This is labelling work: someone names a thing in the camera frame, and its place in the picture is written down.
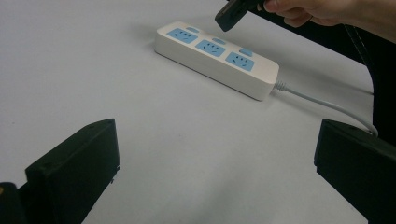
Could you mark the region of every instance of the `gray surface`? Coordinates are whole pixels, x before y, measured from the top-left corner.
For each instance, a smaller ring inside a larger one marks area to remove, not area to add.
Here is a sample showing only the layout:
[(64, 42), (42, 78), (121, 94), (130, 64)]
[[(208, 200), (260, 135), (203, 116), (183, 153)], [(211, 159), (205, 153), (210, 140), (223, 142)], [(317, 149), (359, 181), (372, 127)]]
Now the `gray surface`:
[(364, 66), (225, 1), (1, 1), (0, 182), (86, 124), (114, 118), (121, 170), (84, 223), (366, 223), (316, 174), (322, 119), (357, 121), (286, 92), (257, 102), (156, 54), (184, 21), (280, 65), (293, 88), (369, 119)]

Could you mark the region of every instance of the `hand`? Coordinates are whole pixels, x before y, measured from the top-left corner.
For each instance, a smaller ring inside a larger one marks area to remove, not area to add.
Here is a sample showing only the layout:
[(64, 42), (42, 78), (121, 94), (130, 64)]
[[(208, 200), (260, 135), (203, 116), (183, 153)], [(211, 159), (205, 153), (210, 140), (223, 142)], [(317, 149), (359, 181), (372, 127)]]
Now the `hand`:
[(299, 27), (308, 21), (333, 26), (347, 19), (352, 0), (266, 0), (264, 8), (285, 18), (285, 23)]

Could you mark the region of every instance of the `black handheld device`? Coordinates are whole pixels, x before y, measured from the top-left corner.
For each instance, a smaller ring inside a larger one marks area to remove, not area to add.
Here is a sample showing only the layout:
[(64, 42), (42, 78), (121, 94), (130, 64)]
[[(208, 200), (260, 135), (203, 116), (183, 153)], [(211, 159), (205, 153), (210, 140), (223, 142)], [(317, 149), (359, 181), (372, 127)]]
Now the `black handheld device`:
[(263, 0), (230, 0), (216, 15), (215, 21), (227, 32), (231, 30), (249, 10), (257, 7)]

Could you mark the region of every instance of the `electrical outlet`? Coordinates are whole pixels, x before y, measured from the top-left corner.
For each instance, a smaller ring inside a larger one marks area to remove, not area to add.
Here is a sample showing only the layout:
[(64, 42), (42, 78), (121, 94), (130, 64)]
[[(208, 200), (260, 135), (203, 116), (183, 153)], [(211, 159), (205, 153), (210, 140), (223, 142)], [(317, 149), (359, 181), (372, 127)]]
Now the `electrical outlet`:
[(225, 48), (220, 47), (217, 44), (214, 44), (210, 41), (207, 40), (203, 40), (201, 41), (197, 46), (195, 46), (196, 48), (203, 50), (206, 53), (209, 53), (215, 57), (219, 57), (224, 51)]
[(169, 32), (168, 35), (170, 35), (180, 41), (183, 41), (186, 44), (190, 44), (192, 41), (194, 41), (196, 38), (198, 38), (197, 35), (193, 35), (192, 33), (184, 31), (179, 28), (176, 28), (175, 30)]
[(251, 69), (253, 68), (254, 62), (251, 61), (248, 58), (243, 57), (240, 54), (237, 54), (235, 52), (231, 52), (228, 57), (225, 60), (228, 63), (231, 63), (233, 65), (236, 65), (242, 69), (245, 69), (247, 71), (251, 71)]
[(181, 21), (157, 30), (154, 49), (259, 101), (274, 88), (279, 70), (277, 63), (257, 53)]

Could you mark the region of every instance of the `blue outlet panel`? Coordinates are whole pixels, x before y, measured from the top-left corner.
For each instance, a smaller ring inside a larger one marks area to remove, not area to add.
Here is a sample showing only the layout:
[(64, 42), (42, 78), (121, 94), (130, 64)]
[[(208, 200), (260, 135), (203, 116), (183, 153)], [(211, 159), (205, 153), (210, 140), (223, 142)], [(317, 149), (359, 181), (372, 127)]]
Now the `blue outlet panel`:
[(230, 55), (225, 59), (228, 63), (231, 63), (233, 65), (236, 65), (242, 69), (245, 69), (247, 71), (251, 71), (253, 68), (254, 62), (251, 61), (250, 59), (243, 57), (240, 54), (231, 52)]
[(201, 41), (195, 47), (200, 50), (203, 50), (204, 52), (209, 53), (215, 57), (219, 57), (225, 51), (225, 48), (220, 47), (219, 45), (212, 43), (210, 41), (207, 41), (207, 40)]
[(190, 44), (192, 41), (198, 38), (197, 35), (193, 35), (192, 33), (179, 28), (176, 28), (175, 30), (169, 32), (168, 35), (172, 36), (175, 39), (183, 41), (186, 44)]

